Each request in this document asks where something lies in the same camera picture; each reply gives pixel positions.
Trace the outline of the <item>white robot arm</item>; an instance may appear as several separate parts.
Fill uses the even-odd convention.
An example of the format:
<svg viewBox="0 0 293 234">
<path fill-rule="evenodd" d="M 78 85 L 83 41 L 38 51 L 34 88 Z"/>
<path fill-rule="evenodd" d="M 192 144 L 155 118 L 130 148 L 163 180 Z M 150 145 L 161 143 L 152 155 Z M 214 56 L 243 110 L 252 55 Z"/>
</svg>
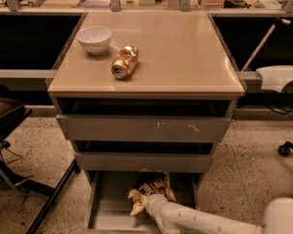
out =
<svg viewBox="0 0 293 234">
<path fill-rule="evenodd" d="M 277 198 L 268 203 L 260 225 L 208 214 L 168 202 L 159 194 L 146 200 L 146 211 L 162 234 L 293 234 L 293 199 Z"/>
</svg>

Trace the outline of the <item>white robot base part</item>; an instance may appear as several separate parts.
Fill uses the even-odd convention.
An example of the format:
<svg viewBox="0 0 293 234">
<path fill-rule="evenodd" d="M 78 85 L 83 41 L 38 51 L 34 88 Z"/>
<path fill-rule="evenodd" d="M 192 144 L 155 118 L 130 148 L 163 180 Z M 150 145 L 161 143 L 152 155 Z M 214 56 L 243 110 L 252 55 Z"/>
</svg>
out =
<svg viewBox="0 0 293 234">
<path fill-rule="evenodd" d="M 256 70 L 261 77 L 261 89 L 281 93 L 282 90 L 293 82 L 293 65 L 273 65 L 261 67 Z"/>
</svg>

